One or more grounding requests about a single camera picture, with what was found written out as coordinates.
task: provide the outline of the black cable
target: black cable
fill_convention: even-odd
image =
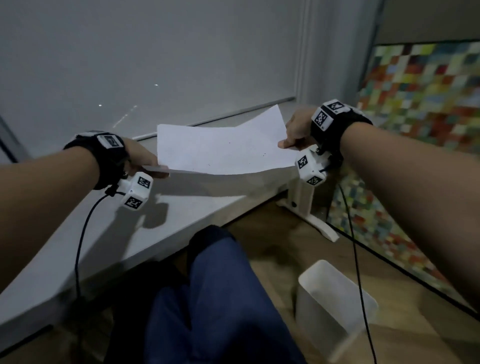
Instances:
[[[377,355],[375,354],[375,348],[373,347],[372,336],[370,335],[370,328],[368,326],[368,321],[367,321],[367,314],[365,313],[365,303],[363,302],[363,290],[361,288],[361,281],[360,281],[359,260],[358,260],[358,257],[357,257],[357,246],[355,244],[355,237],[353,235],[353,225],[352,225],[352,219],[350,217],[350,209],[348,208],[347,199],[345,198],[345,194],[343,192],[342,186],[340,184],[338,184],[338,187],[340,188],[340,192],[342,193],[343,203],[345,204],[345,210],[347,211],[347,216],[348,216],[348,223],[350,225],[350,234],[352,235],[352,239],[353,239],[353,241],[352,241],[352,243],[353,243],[353,255],[355,257],[355,269],[357,270],[357,281],[359,283],[360,302],[361,302],[361,310],[363,312],[363,321],[365,322],[365,328],[367,329],[368,341],[370,343],[370,348],[372,350],[372,355],[373,355],[373,363],[377,364]]]
[[[120,195],[123,195],[125,196],[125,193],[123,192],[114,192],[113,194],[120,194]],[[98,204],[100,202],[102,202],[105,198],[107,198],[108,196],[110,196],[110,194],[105,194],[103,195],[102,197],[100,197],[98,199],[97,202],[95,202],[95,204],[92,206],[92,208],[90,209],[90,212],[88,213],[87,215],[87,218],[85,219],[85,223],[84,223],[84,227],[82,229],[82,234],[80,235],[80,241],[78,243],[78,248],[77,248],[77,256],[75,257],[75,290],[76,290],[76,293],[77,293],[77,298],[76,298],[76,301],[77,303],[79,304],[82,300],[82,292],[80,290],[80,277],[79,277],[79,274],[78,274],[78,262],[80,260],[80,251],[82,250],[82,243],[84,241],[84,236],[85,236],[85,230],[87,228],[87,224],[88,224],[88,221],[90,220],[90,217],[92,216],[92,213],[93,211],[95,210],[95,207],[98,206]],[[78,358],[79,358],[79,361],[82,362],[83,361],[83,352],[82,352],[82,340],[83,340],[83,330],[82,330],[82,326],[80,325],[80,323],[78,323],[78,327],[77,327],[77,339],[78,339],[78,343],[77,343],[77,350],[78,350]]]

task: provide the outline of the wristband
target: wristband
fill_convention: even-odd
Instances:
[[[328,151],[335,159],[343,160],[340,140],[345,130],[355,122],[373,125],[363,112],[333,99],[325,102],[312,115],[310,132],[319,146],[319,154]]]
[[[63,149],[74,146],[88,149],[98,163],[100,176],[94,190],[102,190],[109,185],[117,184],[123,177],[125,161],[130,156],[118,135],[100,131],[77,134]]]

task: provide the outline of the sheet of paper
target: sheet of paper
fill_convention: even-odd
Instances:
[[[295,165],[294,149],[280,149],[286,136],[278,105],[237,127],[157,126],[158,162],[172,171],[244,174]]]

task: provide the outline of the multicolored checkered pattern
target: multicolored checkered pattern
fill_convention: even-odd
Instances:
[[[480,41],[378,46],[371,65],[358,104],[367,115],[392,132],[480,155]],[[358,241],[464,303],[357,175],[341,185]],[[339,190],[328,222],[349,233]]]

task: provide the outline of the white trash bin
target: white trash bin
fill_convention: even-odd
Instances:
[[[378,303],[363,290],[368,322]],[[319,260],[299,277],[295,319],[302,332],[329,362],[336,362],[365,330],[357,284],[326,260]]]

